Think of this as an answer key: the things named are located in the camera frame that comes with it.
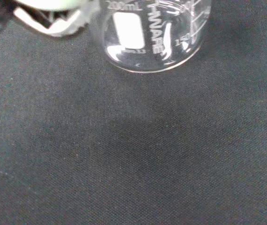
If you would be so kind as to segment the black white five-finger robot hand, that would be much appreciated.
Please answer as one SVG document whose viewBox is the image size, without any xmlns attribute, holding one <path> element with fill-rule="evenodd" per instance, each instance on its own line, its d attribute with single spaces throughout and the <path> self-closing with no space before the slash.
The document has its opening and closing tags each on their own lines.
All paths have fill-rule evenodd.
<svg viewBox="0 0 267 225">
<path fill-rule="evenodd" d="M 75 34 L 89 22 L 89 0 L 0 0 L 0 33 L 16 18 L 55 38 Z"/>
</svg>

